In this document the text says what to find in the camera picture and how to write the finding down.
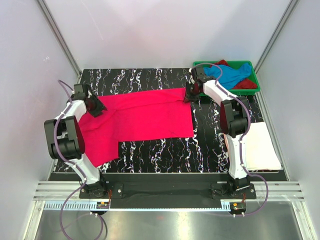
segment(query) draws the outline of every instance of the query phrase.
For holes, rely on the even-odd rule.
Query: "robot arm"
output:
[[[236,96],[226,90],[214,77],[207,76],[203,67],[192,68],[189,71],[191,77],[186,83],[185,102],[193,102],[199,99],[200,93],[211,97],[220,106],[220,127],[226,135],[229,145],[230,181],[228,183],[231,191],[246,189],[250,186],[247,178],[246,167],[246,142],[242,139],[242,152],[240,151],[240,137],[248,128],[248,116],[243,107],[234,99],[238,98],[249,108],[247,98]]]
[[[66,112],[66,109],[69,110],[58,123],[56,133],[58,148],[68,160],[65,163],[73,167],[83,183],[86,178],[86,185],[83,187],[84,191],[88,195],[94,195],[95,197],[104,196],[107,191],[106,181],[98,168],[92,165],[85,154],[85,141],[78,122],[86,112],[89,112],[94,117],[98,117],[107,108],[92,94],[92,90],[87,84],[75,84],[71,100],[72,104],[68,102],[62,112]],[[53,159],[60,159],[54,142],[54,128],[59,117],[60,115],[55,119],[44,122],[47,147]],[[84,172],[85,177],[75,166],[78,166]]]

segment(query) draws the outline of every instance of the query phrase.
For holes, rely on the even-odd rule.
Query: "white panel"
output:
[[[76,76],[35,0],[2,0],[0,29],[0,235],[20,240],[52,162],[44,121],[67,100],[57,79]]]
[[[289,0],[46,0],[80,68],[255,65]]]
[[[291,180],[320,236],[320,1],[300,1],[258,73]]]

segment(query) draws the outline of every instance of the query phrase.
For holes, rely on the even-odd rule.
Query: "green basket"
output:
[[[218,61],[195,61],[193,63],[193,66],[202,64],[202,63],[209,63],[209,64],[215,64]],[[250,61],[227,61],[227,63],[230,65],[233,69],[240,68],[243,64],[248,63],[250,64],[252,68],[252,73],[248,77],[252,82],[254,82],[258,87],[256,89],[229,89],[228,91],[232,94],[243,96],[243,95],[255,95],[256,92],[260,91],[260,85],[256,76],[256,73],[254,71],[254,67],[252,66],[252,63]]]

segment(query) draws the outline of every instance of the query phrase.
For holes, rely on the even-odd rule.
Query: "black and white patterned surface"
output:
[[[185,86],[188,68],[85,69],[81,82],[98,96]],[[255,96],[248,96],[251,121],[263,122]],[[228,152],[219,127],[219,106],[208,97],[191,104],[194,136],[119,143],[119,156],[100,166],[103,173],[227,172]],[[58,161],[54,172],[71,168]]]

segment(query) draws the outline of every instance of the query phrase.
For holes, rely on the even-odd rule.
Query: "magenta towel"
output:
[[[184,88],[101,96],[108,109],[79,121],[85,154],[97,167],[119,157],[118,142],[194,136],[190,103]]]

